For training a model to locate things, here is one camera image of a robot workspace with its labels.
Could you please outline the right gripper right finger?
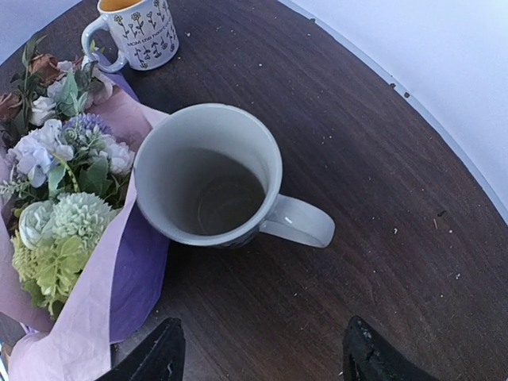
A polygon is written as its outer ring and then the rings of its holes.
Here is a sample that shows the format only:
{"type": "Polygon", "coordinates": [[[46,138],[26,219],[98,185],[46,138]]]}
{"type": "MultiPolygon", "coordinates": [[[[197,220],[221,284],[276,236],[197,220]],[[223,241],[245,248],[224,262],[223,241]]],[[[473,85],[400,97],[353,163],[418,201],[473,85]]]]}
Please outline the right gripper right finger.
{"type": "Polygon", "coordinates": [[[408,361],[359,316],[349,320],[344,332],[343,376],[344,380],[437,380],[408,361]]]}

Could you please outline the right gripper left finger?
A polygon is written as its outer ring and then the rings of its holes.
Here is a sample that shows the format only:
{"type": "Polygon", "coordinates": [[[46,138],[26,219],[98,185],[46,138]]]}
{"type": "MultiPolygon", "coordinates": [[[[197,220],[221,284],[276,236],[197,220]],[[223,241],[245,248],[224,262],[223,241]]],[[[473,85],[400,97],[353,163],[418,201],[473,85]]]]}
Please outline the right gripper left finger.
{"type": "Polygon", "coordinates": [[[182,380],[186,341],[178,318],[163,320],[103,381],[182,380]]]}

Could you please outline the purple pink flower bouquet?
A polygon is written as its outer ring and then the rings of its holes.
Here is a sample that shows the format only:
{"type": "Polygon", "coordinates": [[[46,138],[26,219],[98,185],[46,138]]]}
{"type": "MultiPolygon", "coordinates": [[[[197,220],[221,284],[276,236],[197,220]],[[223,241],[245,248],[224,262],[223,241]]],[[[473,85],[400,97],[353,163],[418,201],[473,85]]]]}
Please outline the purple pink flower bouquet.
{"type": "Polygon", "coordinates": [[[28,329],[12,380],[97,379],[160,297],[169,242],[142,216],[132,173],[152,124],[101,74],[107,100],[1,152],[1,310],[28,329]]]}

